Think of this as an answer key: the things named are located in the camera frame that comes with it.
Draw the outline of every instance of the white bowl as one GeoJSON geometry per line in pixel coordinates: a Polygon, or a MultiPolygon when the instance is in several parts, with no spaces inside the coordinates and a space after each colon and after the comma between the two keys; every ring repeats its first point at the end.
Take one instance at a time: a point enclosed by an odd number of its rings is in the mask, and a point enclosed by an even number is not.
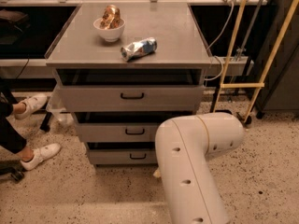
{"type": "Polygon", "coordinates": [[[121,19],[120,26],[118,28],[112,28],[112,29],[102,29],[102,28],[100,28],[101,20],[102,20],[102,18],[97,19],[93,23],[93,26],[96,29],[97,33],[103,39],[105,39],[107,42],[117,41],[121,37],[121,35],[124,31],[124,26],[125,26],[124,19],[121,19]]]}

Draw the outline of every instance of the white device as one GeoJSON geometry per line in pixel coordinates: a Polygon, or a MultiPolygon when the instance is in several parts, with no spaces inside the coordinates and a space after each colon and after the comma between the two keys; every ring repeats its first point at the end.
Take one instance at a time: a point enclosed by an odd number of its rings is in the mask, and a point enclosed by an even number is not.
{"type": "Polygon", "coordinates": [[[206,163],[238,147],[242,123],[227,113],[178,117],[156,133],[156,155],[172,224],[229,222],[206,163]]]}

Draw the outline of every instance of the can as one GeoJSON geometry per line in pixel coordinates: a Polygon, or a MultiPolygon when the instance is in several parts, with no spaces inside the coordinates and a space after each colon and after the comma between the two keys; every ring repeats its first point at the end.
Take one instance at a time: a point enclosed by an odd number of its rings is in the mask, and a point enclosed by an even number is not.
{"type": "Polygon", "coordinates": [[[121,12],[115,5],[109,5],[105,8],[103,18],[100,23],[101,29],[113,29],[120,25],[121,12]]]}
{"type": "Polygon", "coordinates": [[[153,37],[147,39],[132,42],[131,44],[121,48],[121,56],[125,61],[129,61],[134,58],[146,56],[157,49],[157,41],[153,37]]]}

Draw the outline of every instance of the gray tabletop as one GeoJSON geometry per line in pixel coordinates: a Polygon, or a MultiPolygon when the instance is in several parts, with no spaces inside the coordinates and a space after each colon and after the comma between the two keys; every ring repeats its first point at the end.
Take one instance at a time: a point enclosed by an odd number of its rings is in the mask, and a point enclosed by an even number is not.
{"type": "Polygon", "coordinates": [[[104,14],[106,3],[83,4],[72,19],[47,66],[61,68],[201,68],[211,64],[187,3],[122,2],[119,7],[126,26],[121,38],[106,42],[93,22],[104,14]],[[121,47],[154,37],[158,48],[151,55],[126,62],[121,47]]]}

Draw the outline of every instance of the black handle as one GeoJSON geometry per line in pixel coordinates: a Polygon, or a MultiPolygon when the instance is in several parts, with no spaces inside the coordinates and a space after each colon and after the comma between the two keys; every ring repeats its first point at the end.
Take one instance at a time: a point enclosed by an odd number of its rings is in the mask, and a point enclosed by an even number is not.
{"type": "Polygon", "coordinates": [[[134,158],[134,157],[132,156],[132,153],[130,153],[130,159],[131,159],[131,160],[144,160],[144,159],[146,159],[146,158],[147,158],[147,154],[146,154],[146,153],[144,154],[143,157],[139,157],[139,158],[134,158]]]}
{"type": "Polygon", "coordinates": [[[142,135],[144,133],[145,133],[145,129],[142,129],[141,133],[129,133],[128,129],[125,129],[125,134],[127,134],[127,135],[142,135]]]}
{"type": "Polygon", "coordinates": [[[141,93],[140,96],[125,96],[123,93],[121,93],[121,98],[123,100],[141,100],[144,97],[144,92],[141,93]]]}

